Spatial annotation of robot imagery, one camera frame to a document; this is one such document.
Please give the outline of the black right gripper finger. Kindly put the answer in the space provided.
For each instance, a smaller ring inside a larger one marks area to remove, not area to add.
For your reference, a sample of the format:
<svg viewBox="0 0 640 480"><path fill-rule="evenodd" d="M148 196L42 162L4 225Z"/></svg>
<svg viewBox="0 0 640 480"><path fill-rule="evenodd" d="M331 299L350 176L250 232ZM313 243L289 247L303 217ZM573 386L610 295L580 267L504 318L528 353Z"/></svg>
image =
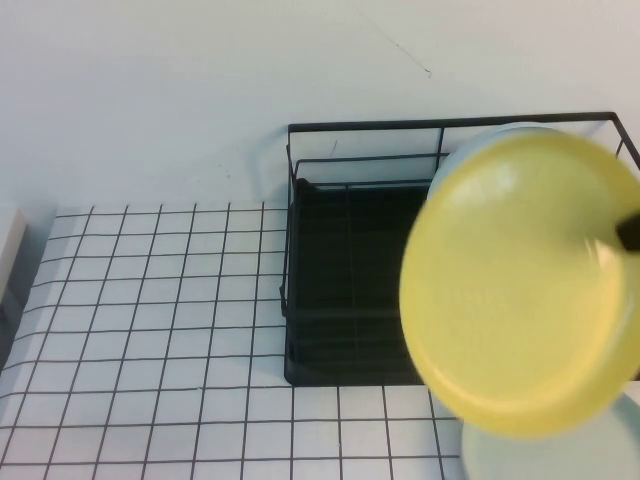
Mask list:
<svg viewBox="0 0 640 480"><path fill-rule="evenodd" d="M615 226L617 238L625 251L640 250L640 212L618 221Z"/></svg>

